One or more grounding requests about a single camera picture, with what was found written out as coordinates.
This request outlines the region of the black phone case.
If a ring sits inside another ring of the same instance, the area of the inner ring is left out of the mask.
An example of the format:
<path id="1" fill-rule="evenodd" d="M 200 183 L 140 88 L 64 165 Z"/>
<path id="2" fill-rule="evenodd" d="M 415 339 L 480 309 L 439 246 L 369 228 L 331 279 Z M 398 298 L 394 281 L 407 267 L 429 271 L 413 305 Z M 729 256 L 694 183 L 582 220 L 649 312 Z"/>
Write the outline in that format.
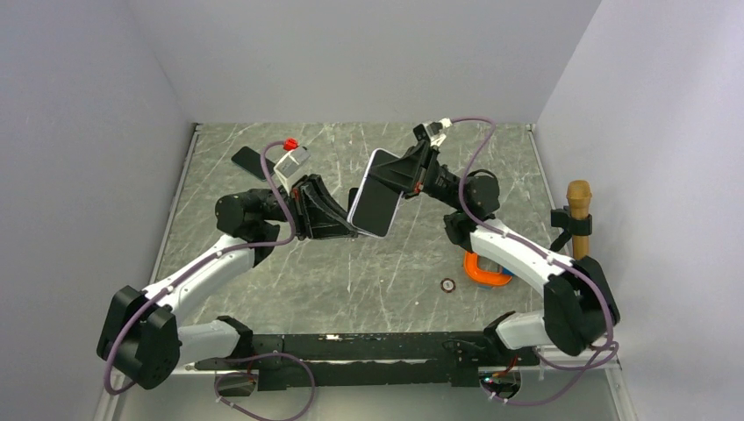
<path id="1" fill-rule="evenodd" d="M 356 204 L 359 188 L 351 188 L 347 195 L 347 212 L 351 213 Z"/>

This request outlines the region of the black smartphone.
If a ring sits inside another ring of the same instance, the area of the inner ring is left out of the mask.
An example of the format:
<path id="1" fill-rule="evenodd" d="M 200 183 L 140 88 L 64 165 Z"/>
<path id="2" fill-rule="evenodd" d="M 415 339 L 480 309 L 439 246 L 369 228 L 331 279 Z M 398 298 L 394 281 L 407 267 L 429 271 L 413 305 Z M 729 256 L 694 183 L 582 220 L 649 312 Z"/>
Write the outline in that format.
<path id="1" fill-rule="evenodd" d="M 267 176 L 264 174 L 261 165 L 261 157 L 261 152 L 249 146 L 243 146 L 231 157 L 231 162 L 257 180 L 265 182 Z"/>

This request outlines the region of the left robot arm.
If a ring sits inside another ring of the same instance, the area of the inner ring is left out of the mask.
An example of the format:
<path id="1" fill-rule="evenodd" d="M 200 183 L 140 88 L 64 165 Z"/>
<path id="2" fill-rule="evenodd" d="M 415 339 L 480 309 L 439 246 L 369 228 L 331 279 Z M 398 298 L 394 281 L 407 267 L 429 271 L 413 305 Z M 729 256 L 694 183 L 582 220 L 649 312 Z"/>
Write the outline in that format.
<path id="1" fill-rule="evenodd" d="M 223 196 L 215 204 L 218 241 L 171 276 L 144 289 L 125 286 L 111 299 L 98 344 L 105 361 L 104 387 L 112 395 L 113 370 L 133 385 L 153 389 L 175 368 L 221 359 L 245 366 L 255 352 L 254 333 L 235 318 L 221 316 L 203 325 L 182 321 L 230 280 L 256 268 L 276 247 L 280 223 L 294 239 L 355 238 L 349 206 L 342 206 L 320 175 L 305 175 L 290 189 L 249 189 Z"/>

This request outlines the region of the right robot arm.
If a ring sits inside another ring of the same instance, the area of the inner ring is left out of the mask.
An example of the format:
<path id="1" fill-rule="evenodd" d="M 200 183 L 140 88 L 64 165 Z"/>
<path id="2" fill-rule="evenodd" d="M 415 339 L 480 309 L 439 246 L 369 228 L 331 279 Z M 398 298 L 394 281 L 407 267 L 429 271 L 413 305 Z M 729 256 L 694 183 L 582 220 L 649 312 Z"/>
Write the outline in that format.
<path id="1" fill-rule="evenodd" d="M 540 293 L 540 310 L 504 314 L 487 325 L 485 356 L 502 365 L 524 348 L 554 346 L 577 356 L 613 346 L 620 315 L 600 263 L 589 255 L 569 257 L 513 231 L 495 217 L 497 178 L 482 169 L 455 175 L 439 154 L 427 140 L 401 157 L 377 149 L 360 191 L 388 196 L 392 206 L 420 193 L 451 206 L 453 212 L 444 217 L 451 243 L 505 266 Z"/>

